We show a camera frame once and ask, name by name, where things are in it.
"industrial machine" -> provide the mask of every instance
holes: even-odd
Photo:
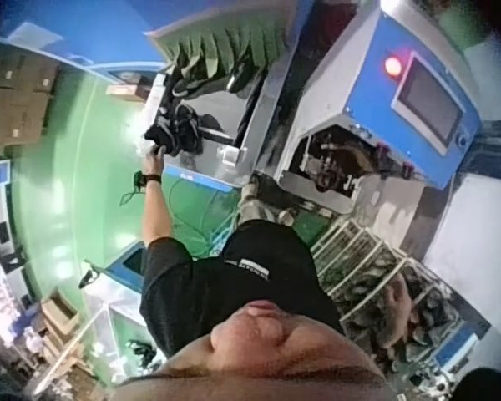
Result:
[[[461,54],[410,2],[369,2],[310,77],[273,178],[339,213],[369,173],[444,188],[478,129]]]

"red light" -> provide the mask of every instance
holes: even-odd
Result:
[[[384,68],[386,72],[393,78],[401,75],[402,65],[397,57],[388,57],[384,63]]]

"stacked cardboard box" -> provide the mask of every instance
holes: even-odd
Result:
[[[0,148],[37,142],[59,62],[0,45]]]

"display screen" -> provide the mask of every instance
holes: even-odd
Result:
[[[412,61],[398,99],[446,146],[449,145],[463,112],[448,91],[416,58]]]

